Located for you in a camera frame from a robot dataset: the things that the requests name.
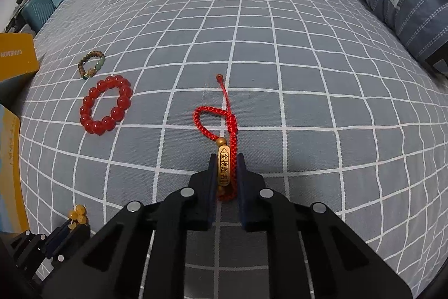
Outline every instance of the yellow box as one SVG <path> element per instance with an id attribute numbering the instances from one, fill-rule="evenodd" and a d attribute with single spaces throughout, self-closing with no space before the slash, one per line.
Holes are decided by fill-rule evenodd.
<path id="1" fill-rule="evenodd" d="M 0 33 L 0 103 L 10 108 L 37 70 L 33 37 L 27 33 Z"/>
<path id="2" fill-rule="evenodd" d="M 29 229 L 19 173 L 19 118 L 0 105 L 0 231 Z"/>

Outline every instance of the gold bead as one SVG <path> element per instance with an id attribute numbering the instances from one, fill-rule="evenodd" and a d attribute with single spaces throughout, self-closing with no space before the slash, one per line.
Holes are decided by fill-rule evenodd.
<path id="1" fill-rule="evenodd" d="M 218 145 L 218 147 L 227 145 L 227 140 L 224 137 L 218 137 L 218 139 L 216 140 L 216 144 Z"/>
<path id="2" fill-rule="evenodd" d="M 87 223 L 87 218 L 85 215 L 79 215 L 78 216 L 78 223 L 79 224 L 86 224 Z"/>
<path id="3" fill-rule="evenodd" d="M 86 214 L 86 208 L 82 204 L 77 204 L 75 207 L 75 211 L 79 215 Z"/>
<path id="4" fill-rule="evenodd" d="M 76 220 L 78 219 L 78 214 L 77 214 L 75 211 L 70 211 L 70 213 L 69 213 L 69 218 L 70 218 L 72 221 L 76 221 Z"/>
<path id="5" fill-rule="evenodd" d="M 224 187 L 221 186 L 221 185 L 218 185 L 217 193 L 218 193 L 218 196 L 219 196 L 219 197 L 222 196 L 222 195 L 224 195 L 224 194 L 225 194 L 225 189 L 224 189 Z"/>

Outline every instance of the yellow beads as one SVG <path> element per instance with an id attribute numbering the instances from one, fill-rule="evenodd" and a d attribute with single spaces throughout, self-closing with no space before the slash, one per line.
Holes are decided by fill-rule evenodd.
<path id="1" fill-rule="evenodd" d="M 69 213 L 69 218 L 70 218 L 72 221 L 76 221 L 76 220 L 78 219 L 78 214 L 77 214 L 75 211 L 70 211 L 70 213 Z"/>
<path id="2" fill-rule="evenodd" d="M 72 220 L 72 223 L 69 224 L 71 230 L 74 230 L 77 224 L 87 224 L 86 207 L 77 204 L 75 209 L 69 212 L 69 218 Z"/>
<path id="3" fill-rule="evenodd" d="M 218 139 L 216 140 L 216 144 L 218 145 L 218 147 L 227 145 L 227 140 L 224 137 L 218 137 Z"/>
<path id="4" fill-rule="evenodd" d="M 86 214 L 86 208 L 82 204 L 77 204 L 75 207 L 75 211 L 79 215 Z"/>
<path id="5" fill-rule="evenodd" d="M 87 223 L 87 218 L 85 215 L 80 215 L 78 216 L 78 223 L 79 224 L 86 224 Z"/>

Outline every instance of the small beaded bracelet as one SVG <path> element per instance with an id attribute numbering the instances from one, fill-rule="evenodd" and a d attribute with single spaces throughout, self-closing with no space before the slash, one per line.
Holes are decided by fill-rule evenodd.
<path id="1" fill-rule="evenodd" d="M 92 57 L 99 57 L 98 62 L 95 65 L 95 68 L 89 69 L 87 72 L 84 70 L 83 65 L 89 61 Z M 95 74 L 101 67 L 104 65 L 104 61 L 106 60 L 106 56 L 101 51 L 91 51 L 86 56 L 84 56 L 78 64 L 79 74 L 81 78 L 87 80 L 88 78 L 94 77 Z"/>

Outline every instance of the amber bead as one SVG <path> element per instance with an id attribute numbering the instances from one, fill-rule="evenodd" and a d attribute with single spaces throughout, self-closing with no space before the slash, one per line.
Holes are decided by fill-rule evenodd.
<path id="1" fill-rule="evenodd" d="M 78 219 L 78 214 L 77 214 L 75 211 L 70 211 L 70 213 L 69 213 L 69 218 L 70 218 L 72 221 L 76 221 L 76 220 Z"/>
<path id="2" fill-rule="evenodd" d="M 79 224 L 86 224 L 87 223 L 87 217 L 85 215 L 80 215 L 78 217 L 78 223 Z"/>
<path id="3" fill-rule="evenodd" d="M 125 117 L 125 111 L 123 111 L 120 107 L 115 106 L 111 109 L 111 117 L 116 122 L 120 122 Z"/>
<path id="4" fill-rule="evenodd" d="M 75 207 L 75 211 L 79 215 L 86 214 L 86 207 L 84 207 L 82 204 L 77 204 Z"/>

